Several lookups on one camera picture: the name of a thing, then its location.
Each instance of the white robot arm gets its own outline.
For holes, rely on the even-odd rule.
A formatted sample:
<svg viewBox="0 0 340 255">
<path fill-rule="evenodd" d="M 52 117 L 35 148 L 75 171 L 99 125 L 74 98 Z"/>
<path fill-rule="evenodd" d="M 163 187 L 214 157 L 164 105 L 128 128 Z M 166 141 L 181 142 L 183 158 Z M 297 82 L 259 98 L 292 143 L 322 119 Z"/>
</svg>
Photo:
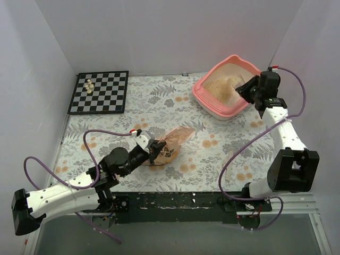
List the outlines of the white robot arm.
<svg viewBox="0 0 340 255">
<path fill-rule="evenodd" d="M 68 180 L 68 184 L 57 184 L 47 189 L 27 192 L 17 190 L 12 201 L 15 234 L 31 233 L 56 217 L 82 210 L 110 210 L 114 197 L 110 188 L 118 185 L 117 175 L 125 177 L 146 160 L 152 164 L 163 149 L 165 142 L 154 140 L 148 131 L 132 131 L 136 146 L 128 152 L 122 147 L 112 150 L 98 164 L 99 179 L 92 188 L 73 189 L 72 186 L 88 186 L 96 178 L 96 168 Z"/>
<path fill-rule="evenodd" d="M 309 191 L 319 163 L 318 153 L 307 149 L 296 134 L 291 120 L 287 119 L 285 101 L 277 98 L 281 79 L 276 70 L 270 67 L 261 72 L 260 76 L 254 76 L 236 89 L 247 102 L 255 104 L 255 109 L 268 127 L 286 119 L 270 132 L 277 156 L 268 170 L 267 177 L 245 186 L 245 194 L 250 198 Z"/>
</svg>

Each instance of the white wall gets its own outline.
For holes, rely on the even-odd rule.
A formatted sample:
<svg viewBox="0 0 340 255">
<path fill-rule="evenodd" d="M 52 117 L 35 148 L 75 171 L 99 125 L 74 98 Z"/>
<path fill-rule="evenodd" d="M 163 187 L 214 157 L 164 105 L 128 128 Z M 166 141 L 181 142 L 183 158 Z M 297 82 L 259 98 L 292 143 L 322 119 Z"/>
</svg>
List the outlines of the white wall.
<svg viewBox="0 0 340 255">
<path fill-rule="evenodd" d="M 26 156 L 53 165 L 75 74 L 34 0 L 0 1 L 0 254 L 20 254 L 14 235 L 13 193 L 33 190 L 23 172 Z M 38 185 L 47 174 L 35 163 Z"/>
<path fill-rule="evenodd" d="M 320 154 L 312 192 L 334 254 L 340 254 L 339 24 L 339 1 L 304 0 L 272 63 L 294 70 L 306 86 L 305 111 L 293 124 L 309 149 Z M 281 81 L 280 95 L 290 112 L 297 112 L 302 100 L 298 83 L 283 73 Z"/>
<path fill-rule="evenodd" d="M 75 73 L 207 72 L 231 54 L 264 69 L 302 0 L 36 0 Z"/>
</svg>

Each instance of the brown paper bag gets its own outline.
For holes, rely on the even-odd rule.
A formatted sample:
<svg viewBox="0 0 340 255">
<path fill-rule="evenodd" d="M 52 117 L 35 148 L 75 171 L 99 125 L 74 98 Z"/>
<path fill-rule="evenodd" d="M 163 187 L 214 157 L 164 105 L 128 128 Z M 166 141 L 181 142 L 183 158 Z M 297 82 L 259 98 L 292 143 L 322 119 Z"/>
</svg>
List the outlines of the brown paper bag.
<svg viewBox="0 0 340 255">
<path fill-rule="evenodd" d="M 172 129 L 169 133 L 161 135 L 156 138 L 160 142 L 165 141 L 166 146 L 163 147 L 158 157 L 155 159 L 155 166 L 160 166 L 172 162 L 180 152 L 182 144 L 188 141 L 195 129 L 191 129 L 186 126 L 179 126 L 176 129 Z M 143 165 L 150 165 L 150 162 L 145 161 Z"/>
</svg>

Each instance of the floral tablecloth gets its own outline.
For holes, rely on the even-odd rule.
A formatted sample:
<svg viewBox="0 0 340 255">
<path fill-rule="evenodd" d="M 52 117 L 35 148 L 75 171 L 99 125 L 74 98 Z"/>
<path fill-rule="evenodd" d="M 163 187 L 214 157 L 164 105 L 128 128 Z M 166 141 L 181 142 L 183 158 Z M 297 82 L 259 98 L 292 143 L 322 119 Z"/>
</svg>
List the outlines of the floral tablecloth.
<svg viewBox="0 0 340 255">
<path fill-rule="evenodd" d="M 55 173 L 68 180 L 87 171 L 93 163 L 82 141 L 88 129 L 127 133 L 135 128 L 149 130 L 155 137 L 177 126 L 195 129 L 172 162 L 164 166 L 141 166 L 112 191 L 217 191 L 223 162 L 250 139 L 265 130 L 252 106 L 230 118 L 219 121 L 196 102 L 191 88 L 201 75 L 132 76 L 129 77 L 125 113 L 120 115 L 70 116 Z M 97 161 L 115 147 L 131 150 L 130 137 L 92 133 L 87 143 Z M 265 136 L 233 161 L 229 181 L 223 187 L 240 191 L 247 182 L 266 176 L 274 156 L 274 143 Z"/>
</svg>

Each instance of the pink plastic basket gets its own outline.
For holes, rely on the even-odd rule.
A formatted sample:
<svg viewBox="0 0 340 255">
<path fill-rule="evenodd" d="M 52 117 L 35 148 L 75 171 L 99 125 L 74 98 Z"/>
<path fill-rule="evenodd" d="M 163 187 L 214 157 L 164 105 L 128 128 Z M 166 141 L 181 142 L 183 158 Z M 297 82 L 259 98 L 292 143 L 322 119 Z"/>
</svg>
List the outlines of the pink plastic basket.
<svg viewBox="0 0 340 255">
<path fill-rule="evenodd" d="M 245 82 L 248 82 L 254 75 L 260 75 L 260 73 L 261 71 L 253 64 L 241 59 L 237 55 L 231 55 L 196 82 L 192 88 L 192 93 L 197 102 L 207 112 L 219 120 L 226 120 L 243 110 L 248 103 L 234 91 L 232 94 L 232 104 L 225 105 L 205 90 L 204 85 L 228 75 L 240 75 Z"/>
</svg>

